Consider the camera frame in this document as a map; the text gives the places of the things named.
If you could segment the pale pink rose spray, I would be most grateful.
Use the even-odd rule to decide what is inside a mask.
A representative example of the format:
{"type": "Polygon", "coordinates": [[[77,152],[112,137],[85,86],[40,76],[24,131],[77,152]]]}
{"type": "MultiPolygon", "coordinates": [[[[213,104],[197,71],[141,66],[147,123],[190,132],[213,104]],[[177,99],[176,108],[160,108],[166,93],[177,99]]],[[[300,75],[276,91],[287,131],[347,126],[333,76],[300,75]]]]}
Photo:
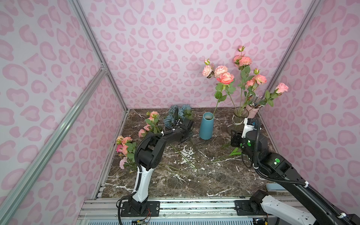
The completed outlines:
{"type": "Polygon", "coordinates": [[[226,66],[215,66],[209,59],[204,60],[205,67],[202,70],[202,75],[206,78],[220,78],[222,74],[228,72],[228,68],[226,66]]]}

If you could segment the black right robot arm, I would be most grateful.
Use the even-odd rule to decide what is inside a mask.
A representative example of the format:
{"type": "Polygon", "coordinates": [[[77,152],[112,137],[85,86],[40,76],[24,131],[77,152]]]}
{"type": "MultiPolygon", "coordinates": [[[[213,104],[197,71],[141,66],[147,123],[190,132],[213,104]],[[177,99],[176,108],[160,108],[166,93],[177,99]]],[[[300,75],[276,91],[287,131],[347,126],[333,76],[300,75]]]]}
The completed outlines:
{"type": "Polygon", "coordinates": [[[280,184],[307,212],[280,202],[265,191],[255,192],[249,200],[253,214],[264,212],[292,225],[358,225],[356,214],[346,214],[309,184],[292,164],[278,153],[268,150],[268,139],[261,134],[259,120],[244,119],[242,131],[231,130],[233,154],[246,155],[250,168],[262,178],[280,184]]]}

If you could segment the pink peony spray stem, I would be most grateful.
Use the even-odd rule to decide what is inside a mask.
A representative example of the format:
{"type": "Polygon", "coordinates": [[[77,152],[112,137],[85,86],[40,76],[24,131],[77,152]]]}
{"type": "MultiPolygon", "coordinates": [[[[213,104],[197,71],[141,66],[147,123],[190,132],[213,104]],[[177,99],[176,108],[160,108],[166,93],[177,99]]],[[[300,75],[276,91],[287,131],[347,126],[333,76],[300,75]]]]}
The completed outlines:
{"type": "Polygon", "coordinates": [[[241,81],[238,87],[241,89],[241,98],[244,98],[244,102],[241,102],[240,108],[237,110],[237,114],[241,115],[246,106],[250,105],[256,89],[260,85],[267,83],[267,78],[261,75],[260,70],[257,68],[251,72],[250,66],[253,61],[245,55],[245,46],[239,46],[237,50],[240,54],[234,57],[233,62],[241,72],[241,81]]]}

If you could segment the large pink rose stem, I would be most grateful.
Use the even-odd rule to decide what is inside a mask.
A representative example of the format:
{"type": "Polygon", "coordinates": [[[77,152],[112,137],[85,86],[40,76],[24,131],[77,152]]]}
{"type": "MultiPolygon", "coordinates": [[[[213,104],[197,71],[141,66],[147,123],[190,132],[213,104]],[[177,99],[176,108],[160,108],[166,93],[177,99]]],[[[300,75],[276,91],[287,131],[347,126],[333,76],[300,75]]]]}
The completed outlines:
{"type": "Polygon", "coordinates": [[[224,102],[227,98],[230,98],[233,107],[236,108],[236,105],[232,99],[232,94],[236,90],[236,88],[233,86],[234,75],[232,75],[229,72],[223,73],[217,78],[217,81],[218,81],[218,84],[215,87],[216,91],[214,94],[214,97],[216,99],[216,106],[213,111],[214,115],[217,111],[218,104],[220,102],[224,102]]]}

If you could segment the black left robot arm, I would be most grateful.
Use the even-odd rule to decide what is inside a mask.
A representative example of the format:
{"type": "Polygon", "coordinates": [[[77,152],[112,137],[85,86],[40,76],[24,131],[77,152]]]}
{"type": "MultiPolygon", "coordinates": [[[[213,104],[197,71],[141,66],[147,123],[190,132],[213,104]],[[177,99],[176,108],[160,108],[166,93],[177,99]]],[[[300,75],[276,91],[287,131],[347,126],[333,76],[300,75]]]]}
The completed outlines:
{"type": "Polygon", "coordinates": [[[131,194],[123,196],[116,203],[118,224],[122,225],[122,217],[145,216],[133,225],[147,224],[152,216],[158,216],[159,202],[148,202],[149,185],[155,168],[160,164],[164,150],[168,144],[182,143],[192,136],[194,121],[178,116],[178,109],[174,110],[172,126],[168,130],[149,131],[136,147],[133,160],[137,166],[137,175],[134,189],[131,194]]]}

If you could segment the pink artificial rose stem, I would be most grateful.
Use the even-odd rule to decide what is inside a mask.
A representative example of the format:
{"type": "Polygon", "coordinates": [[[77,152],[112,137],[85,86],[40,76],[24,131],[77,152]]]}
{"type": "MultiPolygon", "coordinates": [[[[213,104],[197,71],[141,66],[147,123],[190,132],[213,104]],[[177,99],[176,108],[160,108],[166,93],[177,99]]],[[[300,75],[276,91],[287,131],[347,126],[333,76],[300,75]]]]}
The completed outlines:
{"type": "Polygon", "coordinates": [[[260,102],[256,105],[256,108],[261,108],[266,105],[271,107],[274,106],[274,99],[280,97],[284,92],[288,92],[289,87],[284,83],[279,83],[279,85],[275,88],[274,92],[270,93],[269,91],[265,92],[265,96],[260,100],[260,102]]]}

